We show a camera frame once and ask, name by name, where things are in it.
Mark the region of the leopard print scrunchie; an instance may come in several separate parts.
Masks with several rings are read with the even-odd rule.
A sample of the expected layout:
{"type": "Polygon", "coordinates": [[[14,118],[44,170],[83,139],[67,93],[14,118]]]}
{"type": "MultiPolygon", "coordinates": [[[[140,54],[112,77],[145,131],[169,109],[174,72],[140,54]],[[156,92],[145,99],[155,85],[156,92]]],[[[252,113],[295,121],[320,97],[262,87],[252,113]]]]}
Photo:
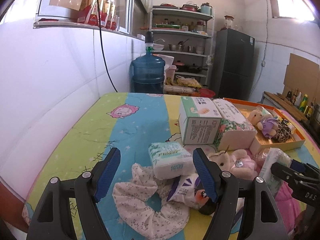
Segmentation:
{"type": "Polygon", "coordinates": [[[291,139],[292,134],[288,132],[285,128],[283,128],[280,123],[281,121],[278,123],[278,129],[273,139],[277,142],[287,142],[289,139],[291,139]]]}

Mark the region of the white floral scrunchie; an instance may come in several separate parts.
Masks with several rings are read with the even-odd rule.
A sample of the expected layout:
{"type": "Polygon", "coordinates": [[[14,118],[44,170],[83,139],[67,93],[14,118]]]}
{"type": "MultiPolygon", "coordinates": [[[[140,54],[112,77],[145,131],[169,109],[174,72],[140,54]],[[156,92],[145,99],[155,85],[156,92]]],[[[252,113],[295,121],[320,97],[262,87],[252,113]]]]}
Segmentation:
{"type": "Polygon", "coordinates": [[[167,201],[171,180],[159,180],[151,166],[135,163],[132,179],[115,183],[112,197],[120,218],[147,239],[169,239],[189,221],[189,207],[167,201]]]}

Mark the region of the white green tissue pack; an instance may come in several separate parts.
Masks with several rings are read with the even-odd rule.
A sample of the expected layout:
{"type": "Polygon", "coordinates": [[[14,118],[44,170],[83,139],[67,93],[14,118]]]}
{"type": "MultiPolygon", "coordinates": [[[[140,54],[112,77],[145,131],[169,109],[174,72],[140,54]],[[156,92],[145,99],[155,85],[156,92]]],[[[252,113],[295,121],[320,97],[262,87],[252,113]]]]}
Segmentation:
{"type": "Polygon", "coordinates": [[[149,156],[157,179],[167,180],[195,173],[193,155],[179,142],[154,142],[149,145],[149,156]]]}

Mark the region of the beige bear purple dress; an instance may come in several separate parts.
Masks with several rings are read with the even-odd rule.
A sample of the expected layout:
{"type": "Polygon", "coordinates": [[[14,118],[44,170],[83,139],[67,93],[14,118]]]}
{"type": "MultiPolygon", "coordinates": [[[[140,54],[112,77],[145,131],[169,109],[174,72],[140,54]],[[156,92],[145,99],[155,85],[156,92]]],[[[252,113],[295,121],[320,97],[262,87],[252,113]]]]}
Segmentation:
{"type": "Polygon", "coordinates": [[[261,110],[255,109],[249,114],[248,120],[265,138],[271,139],[276,135],[278,122],[271,114],[263,114],[261,110]]]}

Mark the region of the beige bear pink dress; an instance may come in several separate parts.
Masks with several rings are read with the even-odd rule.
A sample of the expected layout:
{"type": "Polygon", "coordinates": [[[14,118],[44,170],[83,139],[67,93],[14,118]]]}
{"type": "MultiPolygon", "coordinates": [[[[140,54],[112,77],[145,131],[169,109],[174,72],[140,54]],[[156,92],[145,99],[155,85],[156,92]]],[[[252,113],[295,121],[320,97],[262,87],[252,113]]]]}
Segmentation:
{"type": "Polygon", "coordinates": [[[221,171],[228,171],[238,179],[253,180],[258,176],[257,163],[244,149],[235,150],[231,154],[226,151],[210,153],[207,157],[217,163],[221,171]]]}

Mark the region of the floral tissue box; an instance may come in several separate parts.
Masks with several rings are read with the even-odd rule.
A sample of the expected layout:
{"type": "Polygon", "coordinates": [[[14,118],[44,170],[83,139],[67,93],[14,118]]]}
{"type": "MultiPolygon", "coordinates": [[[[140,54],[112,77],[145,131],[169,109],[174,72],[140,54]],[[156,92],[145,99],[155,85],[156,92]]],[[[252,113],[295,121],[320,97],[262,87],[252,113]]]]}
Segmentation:
{"type": "Polygon", "coordinates": [[[222,119],[214,145],[218,151],[248,149],[255,139],[257,130],[247,118],[229,101],[214,99],[213,103],[222,119]]]}

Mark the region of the green white medicine box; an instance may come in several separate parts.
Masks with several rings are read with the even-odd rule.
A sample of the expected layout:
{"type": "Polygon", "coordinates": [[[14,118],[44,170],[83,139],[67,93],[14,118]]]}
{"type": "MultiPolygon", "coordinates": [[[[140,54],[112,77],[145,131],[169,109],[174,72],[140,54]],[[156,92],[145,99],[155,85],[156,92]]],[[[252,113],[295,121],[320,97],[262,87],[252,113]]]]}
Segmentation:
{"type": "Polygon", "coordinates": [[[182,96],[178,122],[185,145],[211,145],[222,116],[210,98],[182,96]]]}

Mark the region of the colourful cartoon bed sheet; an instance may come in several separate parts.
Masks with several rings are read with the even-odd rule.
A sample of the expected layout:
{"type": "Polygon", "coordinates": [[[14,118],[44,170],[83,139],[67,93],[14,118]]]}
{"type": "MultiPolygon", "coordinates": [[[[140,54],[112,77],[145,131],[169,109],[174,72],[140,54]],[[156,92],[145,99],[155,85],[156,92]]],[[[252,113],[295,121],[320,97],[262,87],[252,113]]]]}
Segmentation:
{"type": "MultiPolygon", "coordinates": [[[[22,216],[30,224],[41,195],[52,177],[74,179],[91,171],[109,150],[121,152],[121,162],[111,187],[132,178],[131,166],[151,166],[148,146],[152,142],[179,141],[180,96],[110,93],[103,95],[71,128],[59,143],[30,190],[22,216]]],[[[298,161],[319,167],[319,148],[302,126],[289,114],[285,117],[298,125],[306,141],[286,153],[298,161]]],[[[129,227],[118,215],[112,188],[98,204],[100,215],[112,239],[147,239],[129,227]]],[[[190,210],[190,219],[183,231],[170,239],[203,239],[211,218],[190,210]]]]}

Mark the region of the green condiment bottle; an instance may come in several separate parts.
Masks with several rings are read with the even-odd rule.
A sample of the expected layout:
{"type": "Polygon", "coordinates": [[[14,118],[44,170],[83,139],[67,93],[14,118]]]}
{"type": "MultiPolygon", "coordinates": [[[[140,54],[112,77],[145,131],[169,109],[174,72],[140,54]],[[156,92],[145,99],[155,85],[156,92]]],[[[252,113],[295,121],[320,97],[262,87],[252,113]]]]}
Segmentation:
{"type": "Polygon", "coordinates": [[[308,95],[307,94],[304,94],[303,96],[303,99],[301,100],[301,103],[300,103],[300,106],[299,106],[299,110],[304,113],[305,112],[305,109],[307,107],[307,104],[308,104],[308,95]]]}

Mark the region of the wooden cutting board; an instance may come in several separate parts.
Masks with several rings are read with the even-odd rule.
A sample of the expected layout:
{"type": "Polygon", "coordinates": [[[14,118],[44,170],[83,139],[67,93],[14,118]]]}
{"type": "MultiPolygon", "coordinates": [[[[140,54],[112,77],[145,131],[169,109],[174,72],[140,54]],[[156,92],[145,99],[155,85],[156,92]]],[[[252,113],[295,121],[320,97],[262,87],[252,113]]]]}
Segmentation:
{"type": "Polygon", "coordinates": [[[308,119],[304,116],[302,112],[300,112],[295,106],[289,103],[286,100],[283,100],[277,94],[273,94],[270,92],[263,92],[263,96],[261,101],[270,101],[272,105],[277,107],[278,109],[287,111],[292,117],[294,117],[298,122],[308,121],[308,119]]]}

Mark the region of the red plastic basket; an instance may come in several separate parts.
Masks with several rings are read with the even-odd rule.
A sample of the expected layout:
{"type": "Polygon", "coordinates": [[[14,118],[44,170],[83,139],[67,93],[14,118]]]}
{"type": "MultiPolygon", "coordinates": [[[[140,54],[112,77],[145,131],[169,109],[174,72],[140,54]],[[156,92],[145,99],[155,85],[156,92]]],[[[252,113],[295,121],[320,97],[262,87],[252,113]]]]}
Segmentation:
{"type": "Polygon", "coordinates": [[[200,96],[201,97],[204,97],[204,98],[214,98],[215,97],[215,92],[210,90],[210,89],[207,89],[207,88],[201,88],[199,89],[199,93],[200,93],[200,96]]]}

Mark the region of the egg tray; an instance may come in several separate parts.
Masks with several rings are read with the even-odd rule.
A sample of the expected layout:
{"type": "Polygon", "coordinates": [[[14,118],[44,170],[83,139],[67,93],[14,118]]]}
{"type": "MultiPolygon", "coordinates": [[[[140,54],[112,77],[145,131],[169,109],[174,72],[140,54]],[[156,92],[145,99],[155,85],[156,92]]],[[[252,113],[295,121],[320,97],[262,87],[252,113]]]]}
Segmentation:
{"type": "Polygon", "coordinates": [[[189,88],[195,88],[195,89],[201,89],[202,86],[201,84],[194,79],[193,77],[182,77],[182,76],[176,76],[177,78],[177,84],[179,86],[183,86],[183,87],[189,87],[189,88]]]}

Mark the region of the blue water jug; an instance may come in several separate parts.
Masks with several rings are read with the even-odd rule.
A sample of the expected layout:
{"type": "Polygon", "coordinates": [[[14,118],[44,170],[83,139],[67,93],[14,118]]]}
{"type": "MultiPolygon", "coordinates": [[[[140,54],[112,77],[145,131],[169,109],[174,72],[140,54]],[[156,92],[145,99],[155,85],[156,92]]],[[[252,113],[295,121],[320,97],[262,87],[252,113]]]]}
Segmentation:
{"type": "Polygon", "coordinates": [[[131,62],[135,93],[163,93],[165,61],[153,55],[153,42],[153,32],[148,31],[145,36],[145,55],[131,62]]]}

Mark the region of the black refrigerator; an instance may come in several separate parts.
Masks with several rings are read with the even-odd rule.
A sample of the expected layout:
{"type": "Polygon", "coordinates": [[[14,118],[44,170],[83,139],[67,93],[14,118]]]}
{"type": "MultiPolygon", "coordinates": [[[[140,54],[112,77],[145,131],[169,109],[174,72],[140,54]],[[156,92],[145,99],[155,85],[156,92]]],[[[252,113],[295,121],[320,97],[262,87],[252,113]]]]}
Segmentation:
{"type": "Polygon", "coordinates": [[[233,29],[216,34],[210,89],[217,98],[248,100],[253,85],[255,39],[233,29]]]}

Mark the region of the orange drink bottle pack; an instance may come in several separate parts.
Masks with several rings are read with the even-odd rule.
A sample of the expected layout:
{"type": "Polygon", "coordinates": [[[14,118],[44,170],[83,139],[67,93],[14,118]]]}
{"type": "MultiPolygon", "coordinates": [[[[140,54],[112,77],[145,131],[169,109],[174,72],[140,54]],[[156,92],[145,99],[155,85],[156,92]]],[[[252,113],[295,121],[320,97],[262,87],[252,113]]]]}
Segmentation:
{"type": "Polygon", "coordinates": [[[77,22],[116,30],[115,0],[82,0],[78,11],[77,22]]]}

